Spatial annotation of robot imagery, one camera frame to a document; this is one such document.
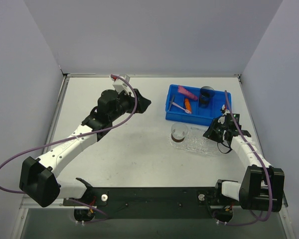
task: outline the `cable clip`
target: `cable clip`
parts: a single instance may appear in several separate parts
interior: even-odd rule
[[[84,151],[84,148],[83,148],[83,145],[82,145],[83,141],[77,135],[75,135],[75,134],[71,134],[71,136],[76,137],[76,139],[80,142],[81,150],[83,152]]]
[[[246,142],[241,143],[241,145],[245,145],[245,144],[250,144],[251,146],[255,146],[255,142],[254,141],[251,141],[251,142],[246,141]]]
[[[249,155],[249,154],[255,154],[255,153],[259,155],[259,152],[257,150],[250,151],[249,153],[247,153],[247,155]]]

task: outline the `white table surface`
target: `white table surface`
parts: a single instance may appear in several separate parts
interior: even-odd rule
[[[130,84],[151,100],[147,111],[134,115],[87,148],[58,179],[72,181],[80,177],[94,187],[210,187],[218,179],[242,181],[245,169],[236,153],[211,157],[174,148],[168,141],[174,122],[165,120],[170,84],[211,86],[232,94],[233,111],[241,115],[243,129],[257,141],[237,78],[131,77]],[[97,104],[102,91],[112,88],[109,78],[70,78],[54,141],[69,136]]]

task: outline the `white wall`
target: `white wall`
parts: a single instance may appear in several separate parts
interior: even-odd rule
[[[282,0],[24,0],[66,73],[242,73]]]
[[[266,158],[286,174],[299,238],[299,0],[284,0],[243,72],[242,86]]]
[[[61,71],[24,2],[0,0],[0,164],[45,142],[61,82]],[[3,168],[0,184],[18,189],[23,160]],[[0,191],[0,239],[10,237],[21,197]]]

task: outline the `tray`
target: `tray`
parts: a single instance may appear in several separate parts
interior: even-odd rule
[[[192,92],[194,95],[199,97],[200,88],[183,86],[188,91]],[[199,100],[193,101],[189,99],[192,114],[185,113],[182,109],[179,109],[176,106],[171,106],[170,110],[169,104],[173,95],[175,95],[174,102],[183,108],[185,108],[184,99],[186,96],[177,92],[178,85],[170,85],[167,99],[166,99],[166,120],[184,122],[184,123],[193,123],[199,125],[210,126],[214,118],[221,116],[220,109],[226,103],[225,92],[215,91],[215,95],[212,100],[209,102],[208,107],[202,108],[199,106]],[[228,100],[231,106],[231,94],[228,93]]]

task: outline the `clear plastic container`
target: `clear plastic container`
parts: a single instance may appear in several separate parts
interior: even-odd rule
[[[175,123],[171,127],[171,139],[177,143],[184,141],[188,127],[184,123]]]
[[[187,136],[181,142],[175,142],[171,135],[169,136],[170,144],[178,149],[202,153],[212,157],[219,157],[222,153],[217,148],[217,143],[203,136],[207,129],[194,126],[189,127]]]

